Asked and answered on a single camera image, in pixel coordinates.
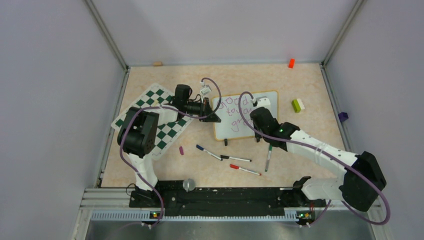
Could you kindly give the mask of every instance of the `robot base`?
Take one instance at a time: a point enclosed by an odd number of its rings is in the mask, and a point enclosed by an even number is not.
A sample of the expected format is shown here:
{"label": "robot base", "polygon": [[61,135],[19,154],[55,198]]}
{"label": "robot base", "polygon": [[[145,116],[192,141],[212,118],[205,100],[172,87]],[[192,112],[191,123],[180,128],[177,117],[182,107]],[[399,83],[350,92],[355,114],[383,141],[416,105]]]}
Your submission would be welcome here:
{"label": "robot base", "polygon": [[[158,181],[155,188],[163,198],[167,216],[255,217],[283,216],[284,208],[325,207],[325,200],[308,200],[299,188],[197,187],[186,192],[183,181]],[[153,191],[136,188],[130,208],[160,208]]]}

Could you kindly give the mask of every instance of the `whiteboard frame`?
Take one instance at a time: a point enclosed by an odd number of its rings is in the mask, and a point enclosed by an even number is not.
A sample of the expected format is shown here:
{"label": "whiteboard frame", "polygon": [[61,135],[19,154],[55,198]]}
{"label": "whiteboard frame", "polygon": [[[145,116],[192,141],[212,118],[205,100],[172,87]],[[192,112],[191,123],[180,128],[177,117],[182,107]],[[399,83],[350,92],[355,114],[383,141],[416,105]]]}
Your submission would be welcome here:
{"label": "whiteboard frame", "polygon": [[[251,94],[263,94],[263,93],[268,93],[268,92],[276,92],[277,93],[277,121],[280,121],[280,116],[279,116],[279,101],[280,101],[280,94],[277,90],[273,89],[273,90],[265,90],[265,91],[255,91],[255,92],[251,92]],[[231,96],[237,96],[237,95],[241,95],[242,93],[236,93],[236,94],[226,94],[226,95],[222,95],[221,99],[225,98],[225,97],[231,97]],[[216,106],[214,106],[214,99],[215,98],[219,98],[220,96],[214,96],[211,99],[211,103],[212,103],[212,109],[215,109]],[[224,139],[218,139],[217,138],[217,132],[216,132],[216,126],[215,126],[216,122],[213,123],[213,137],[215,138],[216,141],[224,141],[225,139],[227,140],[237,140],[237,139],[249,139],[249,138],[254,138],[255,136],[239,136],[239,137],[234,137],[234,138],[224,138]]]}

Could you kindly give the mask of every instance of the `green and white checkered mat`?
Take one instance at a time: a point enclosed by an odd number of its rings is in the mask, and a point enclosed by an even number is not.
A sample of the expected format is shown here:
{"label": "green and white checkered mat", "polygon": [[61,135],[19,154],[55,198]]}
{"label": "green and white checkered mat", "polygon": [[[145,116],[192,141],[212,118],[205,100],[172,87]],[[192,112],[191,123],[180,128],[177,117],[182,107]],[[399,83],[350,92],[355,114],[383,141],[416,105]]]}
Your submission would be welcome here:
{"label": "green and white checkered mat", "polygon": [[[130,109],[130,107],[149,107],[155,102],[155,100],[157,100],[160,105],[167,104],[170,102],[173,95],[173,92],[169,91],[163,86],[156,83],[152,84],[112,122],[112,128],[114,128],[116,131],[121,129],[121,126],[125,120],[125,116],[127,115],[128,109]],[[153,154],[152,159],[158,160],[177,140],[180,134],[192,121],[193,118],[185,116],[179,121],[169,122],[167,124],[158,126],[156,131],[156,140],[154,141],[155,147],[151,151]]]}

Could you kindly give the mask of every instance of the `purple block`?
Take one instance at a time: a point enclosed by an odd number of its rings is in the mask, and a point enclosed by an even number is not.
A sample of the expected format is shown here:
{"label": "purple block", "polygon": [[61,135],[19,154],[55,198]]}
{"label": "purple block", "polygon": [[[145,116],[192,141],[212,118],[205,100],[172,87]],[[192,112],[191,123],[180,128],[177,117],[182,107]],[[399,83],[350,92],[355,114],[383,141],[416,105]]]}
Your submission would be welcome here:
{"label": "purple block", "polygon": [[338,114],[338,119],[340,119],[340,122],[343,123],[344,121],[349,119],[349,116],[346,112],[341,112]]}

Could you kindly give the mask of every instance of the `whiteboard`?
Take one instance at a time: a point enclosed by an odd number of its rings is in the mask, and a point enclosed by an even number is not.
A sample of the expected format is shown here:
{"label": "whiteboard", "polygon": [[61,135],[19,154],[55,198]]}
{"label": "whiteboard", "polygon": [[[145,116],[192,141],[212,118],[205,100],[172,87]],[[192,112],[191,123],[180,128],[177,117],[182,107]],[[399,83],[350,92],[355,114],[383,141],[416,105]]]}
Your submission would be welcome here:
{"label": "whiteboard", "polygon": [[[271,114],[274,118],[278,118],[278,92],[266,91],[253,93],[255,98],[268,97],[271,102]],[[223,141],[224,139],[235,139],[235,138],[246,138],[253,137],[255,133],[250,129],[243,121],[242,116],[239,114],[239,97],[237,95],[223,96],[221,105],[216,111],[218,117],[221,118],[221,122],[215,122],[213,127],[215,131],[215,139]],[[253,126],[250,113],[255,109],[250,102],[250,96],[248,94],[243,95],[241,100],[241,110],[243,116],[247,119],[248,123]],[[215,97],[212,100],[213,108],[218,104],[219,97]]]}

